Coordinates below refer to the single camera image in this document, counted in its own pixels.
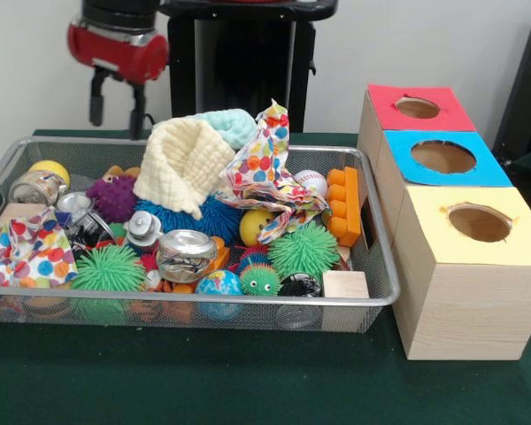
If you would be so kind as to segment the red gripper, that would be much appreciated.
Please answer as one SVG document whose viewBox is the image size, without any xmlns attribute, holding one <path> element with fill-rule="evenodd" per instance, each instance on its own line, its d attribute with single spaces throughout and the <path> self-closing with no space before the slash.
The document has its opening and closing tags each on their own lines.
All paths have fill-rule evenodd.
<svg viewBox="0 0 531 425">
<path fill-rule="evenodd" d="M 75 18 L 67 30 L 67 44 L 73 57 L 85 66 L 95 67 L 90 83 L 89 121 L 103 125 L 102 87 L 111 72 L 129 83 L 133 90 L 134 109 L 130 112 L 129 136 L 139 140 L 143 132 L 146 97 L 145 84 L 156 80 L 165 69 L 168 44 L 164 36 L 151 30 L 133 35 L 109 30 Z"/>
</svg>

